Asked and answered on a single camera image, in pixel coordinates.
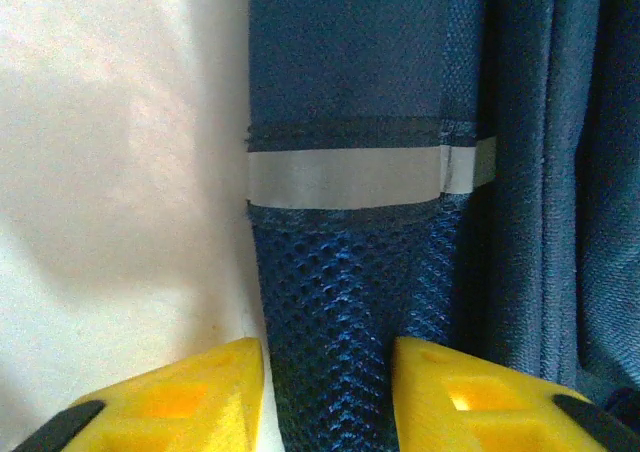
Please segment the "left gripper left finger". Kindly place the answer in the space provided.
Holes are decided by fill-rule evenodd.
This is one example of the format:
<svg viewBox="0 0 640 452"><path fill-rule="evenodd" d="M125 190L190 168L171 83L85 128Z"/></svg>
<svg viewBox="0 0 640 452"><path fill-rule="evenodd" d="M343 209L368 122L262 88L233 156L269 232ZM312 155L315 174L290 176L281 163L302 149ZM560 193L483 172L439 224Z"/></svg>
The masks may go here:
<svg viewBox="0 0 640 452"><path fill-rule="evenodd" d="M12 452L257 452L261 342L243 338L87 394Z"/></svg>

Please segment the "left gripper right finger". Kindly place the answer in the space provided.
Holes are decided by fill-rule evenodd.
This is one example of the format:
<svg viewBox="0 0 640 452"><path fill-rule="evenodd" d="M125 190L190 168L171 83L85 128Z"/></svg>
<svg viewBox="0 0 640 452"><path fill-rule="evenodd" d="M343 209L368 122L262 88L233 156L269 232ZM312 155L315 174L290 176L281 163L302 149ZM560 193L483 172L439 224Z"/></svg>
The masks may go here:
<svg viewBox="0 0 640 452"><path fill-rule="evenodd" d="M640 452L640 434L578 392L435 343L399 337L399 452Z"/></svg>

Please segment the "navy blue backpack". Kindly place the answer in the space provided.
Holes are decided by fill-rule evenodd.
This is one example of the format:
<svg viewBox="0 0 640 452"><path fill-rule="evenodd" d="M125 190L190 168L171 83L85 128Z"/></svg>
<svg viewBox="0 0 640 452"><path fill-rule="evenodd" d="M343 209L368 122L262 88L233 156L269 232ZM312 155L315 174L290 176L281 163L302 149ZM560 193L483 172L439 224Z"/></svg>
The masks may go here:
<svg viewBox="0 0 640 452"><path fill-rule="evenodd" d="M640 452L640 0L250 0L249 65L285 452L400 452L404 337Z"/></svg>

